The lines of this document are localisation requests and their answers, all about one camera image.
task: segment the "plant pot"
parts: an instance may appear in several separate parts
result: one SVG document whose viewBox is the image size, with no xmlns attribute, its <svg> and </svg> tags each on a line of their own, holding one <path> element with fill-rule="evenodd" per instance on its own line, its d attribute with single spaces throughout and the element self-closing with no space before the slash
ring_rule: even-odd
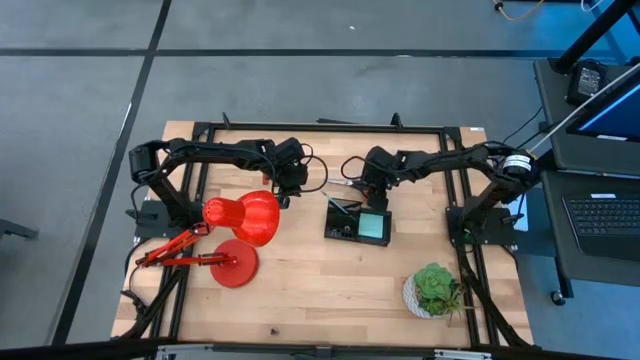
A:
<svg viewBox="0 0 640 360">
<path fill-rule="evenodd" d="M 439 319 L 445 315 L 431 315 L 425 309 L 421 308 L 418 303 L 418 295 L 416 294 L 416 283 L 413 281 L 413 275 L 407 278 L 407 281 L 404 282 L 404 287 L 402 288 L 402 297 L 404 298 L 404 304 L 407 306 L 409 311 L 423 319 Z"/>
</svg>

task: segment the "wooden tabletop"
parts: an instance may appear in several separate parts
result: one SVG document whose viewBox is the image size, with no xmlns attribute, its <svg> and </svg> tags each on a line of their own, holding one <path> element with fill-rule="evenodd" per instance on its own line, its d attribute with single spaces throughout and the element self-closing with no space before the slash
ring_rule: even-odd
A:
<svg viewBox="0 0 640 360">
<path fill-rule="evenodd" d="M 163 139 L 189 139 L 193 122 L 167 122 Z M 461 128 L 463 143 L 470 146 L 484 141 L 481 128 Z M 436 135 L 340 132 L 284 132 L 217 130 L 216 142 L 235 143 L 242 139 L 273 139 L 279 143 L 297 138 L 314 148 L 329 167 L 331 178 L 340 178 L 340 165 L 352 155 L 365 156 L 375 145 L 396 150 L 439 151 Z M 262 185 L 262 174 L 242 171 L 231 165 L 209 165 L 205 201 L 216 196 L 235 199 Z M 362 164 L 354 161 L 347 175 L 357 176 Z M 199 165 L 194 166 L 191 194 Z M 178 187 L 183 168 L 171 174 Z M 319 185 L 324 169 L 317 161 L 309 164 L 308 188 Z M 488 181 L 477 171 L 469 171 L 474 194 Z M 462 190 L 456 172 L 456 193 Z M 336 198 L 363 200 L 362 195 L 345 186 L 327 184 L 324 190 Z M 445 319 L 419 319 L 411 315 L 402 301 L 405 279 L 431 262 L 447 267 L 459 276 L 455 253 L 448 242 L 444 209 L 447 192 L 444 175 L 432 174 L 414 184 L 402 183 L 389 192 L 393 230 L 388 247 L 325 239 L 323 237 L 327 199 L 319 192 L 292 197 L 290 208 L 280 215 L 278 233 L 270 243 L 258 248 L 260 268 L 246 286 L 228 289 L 217 284 L 207 266 L 192 266 L 185 297 L 179 339 L 202 342 L 391 345 L 391 346 L 469 346 L 464 316 Z M 201 239 L 194 254 L 210 253 L 225 240 L 229 229 L 216 228 Z M 132 256 L 137 259 L 166 242 L 152 239 Z M 529 321 L 522 299 L 513 259 L 500 247 L 484 246 L 484 259 L 491 295 L 518 334 L 531 342 Z M 133 279 L 133 290 L 148 304 L 155 296 L 162 269 L 140 269 Z M 480 302 L 475 298 L 476 306 Z M 161 334 L 168 333 L 173 295 L 167 301 Z M 476 310 L 480 335 L 487 341 L 482 310 Z M 121 297 L 113 335 L 128 330 L 136 313 L 131 300 Z"/>
</svg>

